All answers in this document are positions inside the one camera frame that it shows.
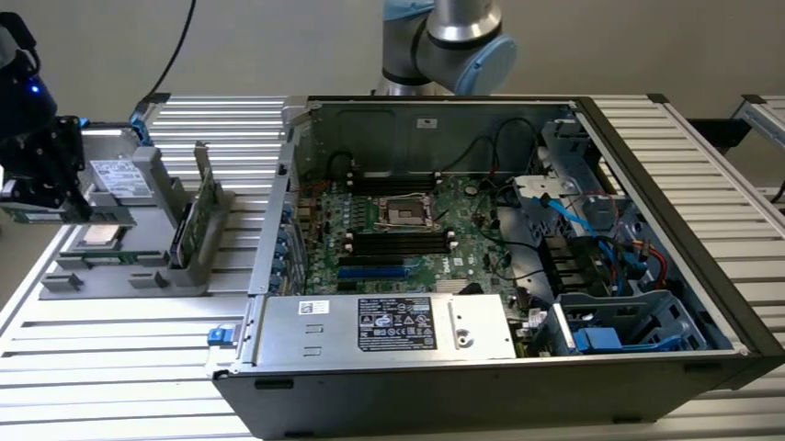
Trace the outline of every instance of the sticker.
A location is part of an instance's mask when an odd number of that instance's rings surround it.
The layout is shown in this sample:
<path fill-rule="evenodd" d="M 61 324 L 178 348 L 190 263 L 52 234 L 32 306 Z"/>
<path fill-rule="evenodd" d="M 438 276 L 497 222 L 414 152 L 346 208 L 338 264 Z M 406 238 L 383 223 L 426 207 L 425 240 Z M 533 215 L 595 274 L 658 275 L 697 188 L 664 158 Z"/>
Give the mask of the sticker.
<path fill-rule="evenodd" d="M 143 174 L 131 161 L 91 161 L 100 182 L 116 198 L 150 198 Z"/>
<path fill-rule="evenodd" d="M 417 128 L 418 129 L 435 129 L 439 125 L 439 119 L 437 118 L 418 118 Z"/>
<path fill-rule="evenodd" d="M 299 315 L 328 314 L 330 300 L 300 301 L 296 313 Z"/>
<path fill-rule="evenodd" d="M 85 257 L 84 262 L 89 265 L 120 265 L 123 261 L 119 257 Z"/>
<path fill-rule="evenodd" d="M 430 297 L 359 299 L 356 346 L 363 352 L 437 349 Z"/>
<path fill-rule="evenodd" d="M 63 218 L 56 213 L 24 213 L 29 221 L 61 221 Z"/>

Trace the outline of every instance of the green circuit board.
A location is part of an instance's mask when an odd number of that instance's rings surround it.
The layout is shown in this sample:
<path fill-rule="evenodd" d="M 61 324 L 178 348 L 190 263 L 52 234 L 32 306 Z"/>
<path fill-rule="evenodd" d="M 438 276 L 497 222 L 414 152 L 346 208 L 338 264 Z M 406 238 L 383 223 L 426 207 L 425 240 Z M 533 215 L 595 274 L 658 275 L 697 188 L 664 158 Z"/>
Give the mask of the green circuit board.
<path fill-rule="evenodd" d="M 427 231 L 443 232 L 447 228 L 455 232 L 458 247 L 450 254 L 425 254 L 405 256 L 406 277 L 390 280 L 355 279 L 355 289 L 339 291 L 339 258 L 348 255 L 343 251 L 346 232 L 387 232 L 423 231 L 422 227 L 387 228 L 381 225 L 381 199 L 378 197 L 352 196 L 350 188 L 334 185 L 308 196 L 310 201 L 318 203 L 311 225 L 323 228 L 330 222 L 330 232 L 322 234 L 319 240 L 316 228 L 307 233 L 307 248 L 310 271 L 307 275 L 307 295 L 324 294 L 375 294 L 387 292 L 449 292 L 454 286 L 465 281 L 478 283 L 487 293 L 503 296 L 514 294 L 514 282 L 501 279 L 487 269 L 483 256 L 491 261 L 503 255 L 502 245 L 487 240 L 479 234 L 473 223 L 473 214 L 481 196 L 467 196 L 466 187 L 475 187 L 477 181 L 467 176 L 451 176 L 437 186 L 433 193 L 410 197 L 413 203 L 423 198 L 430 203 L 430 218 L 433 225 Z M 393 197 L 390 200 L 405 201 L 406 197 Z M 490 216 L 490 204 L 478 211 L 486 218 Z M 501 274 L 511 277 L 509 269 L 499 270 Z M 450 280 L 457 280 L 451 287 Z"/>

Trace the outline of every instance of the black cable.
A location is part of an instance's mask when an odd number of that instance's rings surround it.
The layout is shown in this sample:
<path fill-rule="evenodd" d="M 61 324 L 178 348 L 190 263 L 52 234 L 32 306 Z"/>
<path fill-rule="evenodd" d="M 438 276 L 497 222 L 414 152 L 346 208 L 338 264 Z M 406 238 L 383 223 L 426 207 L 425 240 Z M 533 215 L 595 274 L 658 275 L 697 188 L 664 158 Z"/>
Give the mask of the black cable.
<path fill-rule="evenodd" d="M 344 150 L 338 150 L 330 154 L 327 157 L 327 166 L 324 168 L 324 179 L 330 179 L 332 175 L 332 163 L 335 162 L 335 158 L 339 156 L 346 156 L 350 161 L 355 160 L 355 156 L 351 152 L 346 152 Z"/>
<path fill-rule="evenodd" d="M 188 16 L 186 17 L 186 25 L 183 26 L 183 32 L 180 33 L 180 41 L 176 43 L 176 48 L 174 49 L 172 58 L 170 58 L 170 62 L 167 63 L 167 67 L 163 69 L 163 73 L 160 74 L 160 78 L 156 81 L 156 85 L 152 86 L 150 92 L 144 96 L 144 98 L 151 97 L 158 91 L 163 80 L 166 79 L 167 75 L 170 74 L 170 69 L 172 69 L 174 61 L 176 60 L 178 55 L 180 54 L 180 49 L 183 49 L 183 43 L 186 42 L 186 36 L 188 35 L 188 29 L 191 27 L 191 20 L 194 19 L 194 9 L 196 9 L 196 0 L 191 0 L 191 7 L 188 9 Z"/>
<path fill-rule="evenodd" d="M 785 194 L 785 181 L 782 181 L 782 185 L 780 186 L 780 191 L 777 192 L 777 194 L 772 198 L 772 203 L 773 204 L 777 204 L 780 202 L 780 200 L 782 199 L 782 195 L 784 194 Z"/>
<path fill-rule="evenodd" d="M 471 215 L 471 220 L 474 221 L 477 213 L 479 212 L 479 206 L 482 205 L 482 202 L 485 201 L 485 197 L 490 196 L 491 193 L 498 193 L 502 192 L 503 190 L 507 190 L 509 188 L 511 188 L 513 186 L 503 186 L 499 188 L 493 188 L 491 190 L 486 191 L 485 195 L 479 198 L 479 201 L 477 202 L 477 207 L 475 207 L 475 212 Z M 477 230 L 479 231 L 479 234 L 482 235 L 482 237 L 485 237 L 489 241 L 499 244 L 499 245 L 519 245 L 519 246 L 525 246 L 526 248 L 529 248 L 530 250 L 538 251 L 537 247 L 534 245 L 531 245 L 530 243 L 525 243 L 525 242 L 514 242 L 514 241 L 506 241 L 503 239 L 498 239 L 495 237 L 491 237 L 486 234 L 486 232 L 482 231 L 482 225 L 477 225 Z"/>
<path fill-rule="evenodd" d="M 486 135 L 479 135 L 477 138 L 473 139 L 471 143 L 469 144 L 469 147 L 466 147 L 466 150 L 463 151 L 463 153 L 461 154 L 461 156 L 455 159 L 455 161 L 453 161 L 442 169 L 442 172 L 446 172 L 446 171 L 451 170 L 453 167 L 461 163 L 461 161 L 463 160 L 463 158 L 466 158 L 466 156 L 469 155 L 469 153 L 471 152 L 471 150 L 477 147 L 477 145 L 479 144 L 481 141 L 486 141 L 489 143 L 489 145 L 493 146 L 493 139 L 491 139 L 491 137 L 489 137 Z"/>
<path fill-rule="evenodd" d="M 515 280 L 521 280 L 522 278 L 531 277 L 534 274 L 539 274 L 539 273 L 545 273 L 545 269 L 538 269 L 537 271 L 533 271 L 533 272 L 531 272 L 531 273 L 529 273 L 529 274 L 523 274 L 521 277 L 505 277 L 505 276 L 502 276 L 502 275 L 501 275 L 501 274 L 497 272 L 497 270 L 495 270 L 495 269 L 494 269 L 494 271 L 493 271 L 493 274 L 494 274 L 497 277 L 499 277 L 502 280 L 506 280 L 506 281 L 509 281 L 509 282 L 511 282 L 511 281 L 515 281 Z"/>
<path fill-rule="evenodd" d="M 442 220 L 442 217 L 446 216 L 446 214 L 450 212 L 450 209 L 446 209 L 445 211 L 442 211 L 442 214 L 439 216 L 435 217 L 435 219 L 433 220 L 434 222 L 438 222 Z"/>
<path fill-rule="evenodd" d="M 529 131 L 531 131 L 531 154 L 537 154 L 537 152 L 535 152 L 535 149 L 537 149 L 535 125 L 525 117 L 515 117 L 515 118 L 506 119 L 502 122 L 502 124 L 499 124 L 499 127 L 495 130 L 495 135 L 493 135 L 493 154 L 491 154 L 491 157 L 493 157 L 491 170 L 493 171 L 495 171 L 495 169 L 499 167 L 499 138 L 502 137 L 502 130 L 505 130 L 506 125 L 513 122 L 522 122 L 529 127 Z"/>

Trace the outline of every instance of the blue pcie slot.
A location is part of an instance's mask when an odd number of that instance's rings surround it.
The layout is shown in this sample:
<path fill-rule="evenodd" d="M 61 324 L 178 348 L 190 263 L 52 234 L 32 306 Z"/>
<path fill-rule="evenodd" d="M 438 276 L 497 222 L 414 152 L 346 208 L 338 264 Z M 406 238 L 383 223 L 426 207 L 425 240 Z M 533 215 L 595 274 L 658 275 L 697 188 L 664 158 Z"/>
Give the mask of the blue pcie slot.
<path fill-rule="evenodd" d="M 378 266 L 374 268 L 348 267 L 339 268 L 339 279 L 342 278 L 406 278 L 407 269 L 405 266 Z"/>

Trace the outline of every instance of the motherboard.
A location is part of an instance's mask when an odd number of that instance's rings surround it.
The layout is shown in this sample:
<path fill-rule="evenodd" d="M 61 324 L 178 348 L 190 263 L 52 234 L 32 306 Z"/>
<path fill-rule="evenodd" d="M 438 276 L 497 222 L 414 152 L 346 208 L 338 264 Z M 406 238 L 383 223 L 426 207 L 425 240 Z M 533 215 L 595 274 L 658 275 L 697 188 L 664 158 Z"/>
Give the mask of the motherboard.
<path fill-rule="evenodd" d="M 307 295 L 457 293 L 467 287 L 515 295 L 506 247 L 486 238 L 499 232 L 481 180 L 451 175 L 431 188 L 391 188 L 390 195 L 368 195 L 362 184 L 315 184 L 300 195 Z M 427 191 L 398 194 L 407 189 Z"/>

